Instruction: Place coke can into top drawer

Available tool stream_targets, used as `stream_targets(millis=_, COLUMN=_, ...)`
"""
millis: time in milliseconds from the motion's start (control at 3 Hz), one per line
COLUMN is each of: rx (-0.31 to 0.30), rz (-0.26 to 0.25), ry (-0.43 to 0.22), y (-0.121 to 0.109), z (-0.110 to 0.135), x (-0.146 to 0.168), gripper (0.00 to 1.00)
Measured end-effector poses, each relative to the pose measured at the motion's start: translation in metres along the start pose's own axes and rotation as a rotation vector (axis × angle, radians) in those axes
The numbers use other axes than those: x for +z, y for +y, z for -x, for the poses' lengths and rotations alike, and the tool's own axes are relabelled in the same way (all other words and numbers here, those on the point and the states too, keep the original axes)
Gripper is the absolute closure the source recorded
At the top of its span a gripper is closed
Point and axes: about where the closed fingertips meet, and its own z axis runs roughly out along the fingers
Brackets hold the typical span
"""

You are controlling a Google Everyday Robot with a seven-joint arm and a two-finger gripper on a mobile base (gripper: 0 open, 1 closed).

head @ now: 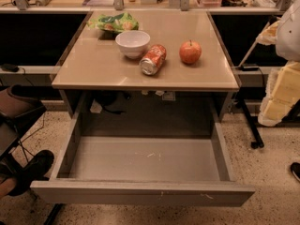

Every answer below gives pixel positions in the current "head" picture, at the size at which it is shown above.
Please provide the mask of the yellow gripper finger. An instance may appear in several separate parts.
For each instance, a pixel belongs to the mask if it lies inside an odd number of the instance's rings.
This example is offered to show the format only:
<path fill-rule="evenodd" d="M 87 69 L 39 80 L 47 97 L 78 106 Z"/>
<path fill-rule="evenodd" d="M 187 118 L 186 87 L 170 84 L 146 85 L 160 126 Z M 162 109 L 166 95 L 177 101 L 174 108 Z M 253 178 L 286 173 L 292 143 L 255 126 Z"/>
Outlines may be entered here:
<path fill-rule="evenodd" d="M 278 31 L 279 21 L 273 23 L 268 23 L 267 26 L 261 31 L 257 36 L 256 41 L 259 44 L 269 46 L 275 45 L 278 40 L 277 31 Z"/>
<path fill-rule="evenodd" d="M 284 67 L 272 68 L 265 92 L 258 122 L 273 127 L 282 121 L 300 99 L 300 63 L 288 61 Z"/>

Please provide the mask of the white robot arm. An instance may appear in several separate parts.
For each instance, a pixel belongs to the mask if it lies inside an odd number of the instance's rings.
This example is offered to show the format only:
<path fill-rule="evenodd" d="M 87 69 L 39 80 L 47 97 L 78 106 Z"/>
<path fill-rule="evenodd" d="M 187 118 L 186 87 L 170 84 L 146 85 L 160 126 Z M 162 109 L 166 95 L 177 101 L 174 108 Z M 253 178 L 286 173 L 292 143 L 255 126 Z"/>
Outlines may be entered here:
<path fill-rule="evenodd" d="M 262 45 L 276 46 L 276 54 L 287 63 L 272 69 L 265 88 L 258 121 L 273 127 L 300 100 L 300 0 L 295 0 L 283 16 L 256 38 Z"/>

